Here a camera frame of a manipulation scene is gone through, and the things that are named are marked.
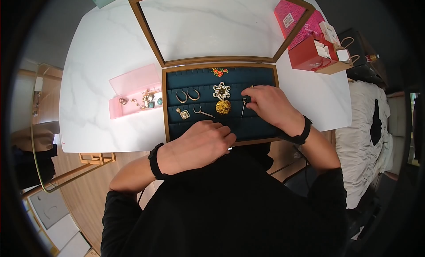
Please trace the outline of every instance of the white bedding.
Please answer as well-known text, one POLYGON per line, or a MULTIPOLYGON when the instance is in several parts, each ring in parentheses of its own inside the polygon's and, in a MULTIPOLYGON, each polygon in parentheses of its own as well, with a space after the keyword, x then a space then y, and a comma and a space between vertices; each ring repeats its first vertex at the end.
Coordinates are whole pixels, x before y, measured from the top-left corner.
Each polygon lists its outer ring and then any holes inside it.
POLYGON ((347 191, 347 208, 353 209, 357 207, 371 181, 388 167, 392 152, 392 137, 387 130, 390 108, 384 90, 363 81, 350 82, 349 88, 352 124, 337 129, 335 137, 336 150, 343 169, 344 188, 347 191), (371 142, 370 128, 375 112, 375 99, 379 105, 382 136, 374 146, 371 142))

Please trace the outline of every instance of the right hand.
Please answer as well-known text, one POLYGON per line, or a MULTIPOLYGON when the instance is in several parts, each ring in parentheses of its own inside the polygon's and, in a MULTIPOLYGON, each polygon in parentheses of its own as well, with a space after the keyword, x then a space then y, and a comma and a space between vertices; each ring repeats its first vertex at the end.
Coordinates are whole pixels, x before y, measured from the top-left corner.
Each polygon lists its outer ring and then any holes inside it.
POLYGON ((243 90, 241 95, 251 97, 251 103, 247 104, 247 108, 289 136, 301 135, 303 132, 304 116, 291 105, 281 89, 269 85, 257 85, 243 90))
POLYGON ((236 141, 228 126, 212 121, 192 125, 182 136, 158 149, 158 167, 162 173, 174 175, 190 169, 199 169, 229 153, 236 141))

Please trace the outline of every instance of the pink gift box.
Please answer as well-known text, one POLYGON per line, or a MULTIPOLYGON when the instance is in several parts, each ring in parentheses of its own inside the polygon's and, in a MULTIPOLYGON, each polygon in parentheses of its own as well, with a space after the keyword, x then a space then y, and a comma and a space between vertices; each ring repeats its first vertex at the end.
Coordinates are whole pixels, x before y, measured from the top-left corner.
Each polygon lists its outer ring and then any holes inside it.
MULTIPOLYGON (((274 15, 278 19, 284 38, 287 38, 290 32, 294 29, 294 26, 300 20, 304 11, 305 8, 285 0, 281 0, 276 6, 274 9, 274 15)), ((295 47, 298 43, 302 42, 312 34, 316 37, 323 37, 322 30, 319 26, 322 21, 325 21, 322 14, 318 10, 315 10, 309 20, 295 36, 294 40, 292 40, 288 50, 295 47)))

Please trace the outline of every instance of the hoop earring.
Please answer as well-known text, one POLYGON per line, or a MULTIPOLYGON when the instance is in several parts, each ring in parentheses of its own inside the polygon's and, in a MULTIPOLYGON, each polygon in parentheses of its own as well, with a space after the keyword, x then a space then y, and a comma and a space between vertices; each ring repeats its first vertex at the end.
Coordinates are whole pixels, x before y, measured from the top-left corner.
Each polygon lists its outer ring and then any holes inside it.
POLYGON ((181 101, 181 100, 178 98, 178 96, 177 96, 178 91, 176 92, 176 99, 177 99, 180 103, 186 103, 186 102, 187 102, 187 95, 186 95, 186 93, 185 93, 184 91, 182 91, 182 92, 183 92, 184 96, 186 97, 186 100, 185 100, 185 101, 181 101))
POLYGON ((194 90, 194 91, 198 94, 198 97, 197 97, 197 98, 195 98, 195 99, 193 99, 193 98, 191 98, 191 97, 190 97, 190 95, 189 95, 189 90, 188 90, 188 91, 186 91, 186 93, 187 93, 187 96, 188 96, 191 100, 196 101, 196 100, 198 100, 198 99, 201 97, 201 95, 199 95, 198 90, 196 90, 196 89, 194 89, 194 88, 193 88, 193 90, 194 90))

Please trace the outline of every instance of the red flower embroidery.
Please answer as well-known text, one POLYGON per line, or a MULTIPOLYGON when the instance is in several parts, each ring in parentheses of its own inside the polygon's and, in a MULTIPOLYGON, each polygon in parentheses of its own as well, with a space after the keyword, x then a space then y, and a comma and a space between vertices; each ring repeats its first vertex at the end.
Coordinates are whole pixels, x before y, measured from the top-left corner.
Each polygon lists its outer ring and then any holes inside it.
POLYGON ((228 72, 229 72, 228 69, 223 69, 223 68, 220 68, 220 69, 213 68, 212 71, 211 71, 211 73, 214 73, 214 75, 217 76, 217 77, 221 77, 221 76, 223 76, 224 73, 228 73, 228 72))

